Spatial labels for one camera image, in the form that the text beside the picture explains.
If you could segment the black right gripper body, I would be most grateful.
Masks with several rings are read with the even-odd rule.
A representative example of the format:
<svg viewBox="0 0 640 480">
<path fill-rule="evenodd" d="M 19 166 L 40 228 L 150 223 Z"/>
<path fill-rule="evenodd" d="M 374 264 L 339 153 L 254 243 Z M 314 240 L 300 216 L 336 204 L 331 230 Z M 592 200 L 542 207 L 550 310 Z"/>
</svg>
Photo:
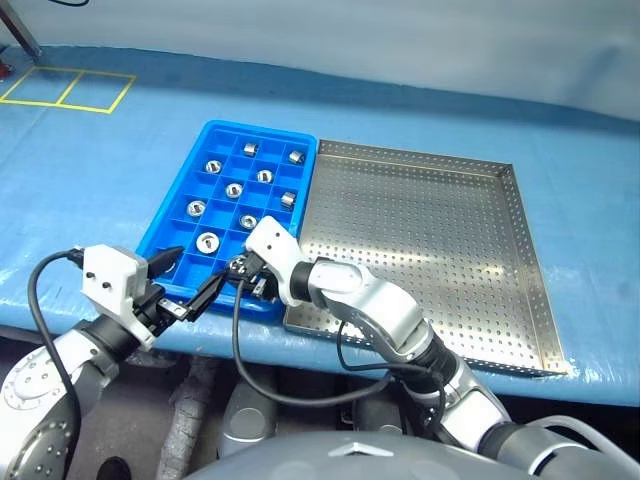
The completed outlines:
<svg viewBox="0 0 640 480">
<path fill-rule="evenodd" d="M 271 285 L 278 289 L 277 279 L 263 259 L 255 253 L 248 253 L 247 259 L 251 262 L 251 271 L 245 276 L 249 285 Z"/>
</svg>

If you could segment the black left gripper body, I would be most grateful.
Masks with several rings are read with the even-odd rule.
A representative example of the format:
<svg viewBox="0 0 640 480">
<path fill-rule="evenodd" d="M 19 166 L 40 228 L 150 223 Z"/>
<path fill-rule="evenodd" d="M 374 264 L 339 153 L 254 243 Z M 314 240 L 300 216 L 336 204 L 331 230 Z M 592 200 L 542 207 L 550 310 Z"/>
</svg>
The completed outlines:
<svg viewBox="0 0 640 480">
<path fill-rule="evenodd" d="M 144 293 L 134 301 L 133 313 L 151 333 L 163 333 L 178 321 L 193 321 L 186 305 L 169 299 L 165 289 L 150 280 L 145 283 Z"/>
</svg>

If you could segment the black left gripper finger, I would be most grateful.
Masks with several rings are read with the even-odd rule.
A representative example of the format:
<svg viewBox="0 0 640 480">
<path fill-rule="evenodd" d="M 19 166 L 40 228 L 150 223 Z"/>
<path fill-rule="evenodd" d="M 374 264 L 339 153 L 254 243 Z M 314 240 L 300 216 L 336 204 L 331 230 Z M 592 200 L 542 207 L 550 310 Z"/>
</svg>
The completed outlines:
<svg viewBox="0 0 640 480">
<path fill-rule="evenodd" d="M 184 248 L 182 246 L 158 250 L 148 259 L 148 276 L 160 277 L 172 270 L 183 251 Z"/>
<path fill-rule="evenodd" d="M 196 295 L 184 305 L 186 313 L 182 321 L 195 322 L 209 308 L 220 295 L 228 273 L 227 269 L 220 270 L 200 286 Z"/>
</svg>

